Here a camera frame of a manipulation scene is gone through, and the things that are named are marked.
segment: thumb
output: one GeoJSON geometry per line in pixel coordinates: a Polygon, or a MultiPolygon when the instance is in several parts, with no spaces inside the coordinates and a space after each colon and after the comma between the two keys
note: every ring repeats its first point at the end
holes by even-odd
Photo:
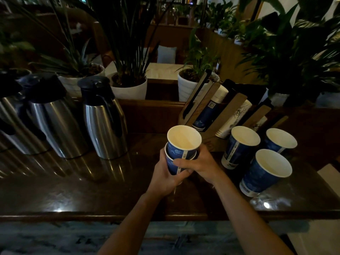
{"type": "Polygon", "coordinates": [[[187,178],[191,174],[192,170],[185,169],[181,171],[179,174],[174,175],[173,178],[175,179],[176,185],[180,184],[185,178],[187,178]]]}
{"type": "Polygon", "coordinates": [[[176,158],[173,161],[175,166],[180,168],[189,168],[195,170],[196,161],[195,160],[187,160],[183,158],[176,158]]]}

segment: blue paper cup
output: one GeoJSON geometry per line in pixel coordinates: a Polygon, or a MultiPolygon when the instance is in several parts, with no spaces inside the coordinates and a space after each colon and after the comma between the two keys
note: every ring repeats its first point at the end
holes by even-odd
{"type": "MultiPolygon", "coordinates": [[[[168,143],[165,145],[165,155],[167,158],[168,170],[170,174],[176,175],[180,173],[181,171],[185,170],[185,168],[181,168],[181,167],[174,165],[173,159],[168,155],[167,147],[168,147],[168,143]]],[[[196,155],[197,155],[197,151],[195,152],[194,156],[190,160],[193,160],[196,157],[196,155]]]]}
{"type": "Polygon", "coordinates": [[[227,169],[235,169],[252,147],[260,144],[260,136],[252,129],[244,126],[232,128],[227,149],[221,163],[227,169]]]}
{"type": "Polygon", "coordinates": [[[190,159],[202,143],[200,133],[192,127],[177,125],[168,130],[168,154],[171,159],[190,159]]]}
{"type": "Polygon", "coordinates": [[[286,158],[273,150],[260,149],[241,180],[240,189],[244,195],[255,197],[291,174],[292,166],[286,158]]]}
{"type": "Polygon", "coordinates": [[[270,128],[266,131],[264,149],[270,149],[279,154],[285,149],[293,149],[297,146],[296,139],[281,129],[270,128]]]}

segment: marble floor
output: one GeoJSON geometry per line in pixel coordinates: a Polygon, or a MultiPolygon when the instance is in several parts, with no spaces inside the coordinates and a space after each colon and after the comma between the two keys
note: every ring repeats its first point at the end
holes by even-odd
{"type": "MultiPolygon", "coordinates": [[[[340,197],[340,173],[332,165],[318,173],[340,197]]],[[[288,236],[298,255],[340,254],[340,220],[312,221],[308,232],[288,236]]]]}

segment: left hand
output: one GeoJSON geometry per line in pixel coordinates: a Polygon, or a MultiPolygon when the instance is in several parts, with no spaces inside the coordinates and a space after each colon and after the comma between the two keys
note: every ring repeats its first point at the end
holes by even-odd
{"type": "Polygon", "coordinates": [[[179,174],[171,175],[168,170],[165,151],[164,148],[162,148],[147,193],[152,193],[163,198],[170,194],[177,185],[191,174],[192,170],[186,169],[179,174]]]}

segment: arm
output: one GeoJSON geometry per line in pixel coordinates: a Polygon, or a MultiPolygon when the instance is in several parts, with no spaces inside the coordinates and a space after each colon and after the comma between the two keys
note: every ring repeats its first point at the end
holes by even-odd
{"type": "Polygon", "coordinates": [[[175,159],[174,164],[197,171],[207,182],[214,185],[246,254],[293,254],[253,207],[240,195],[235,185],[221,170],[205,145],[200,146],[198,159],[175,159]]]}
{"type": "Polygon", "coordinates": [[[98,255],[137,254],[160,200],[191,173],[190,170],[184,170],[177,175],[171,175],[162,149],[147,192],[140,197],[131,212],[104,243],[98,255]]]}

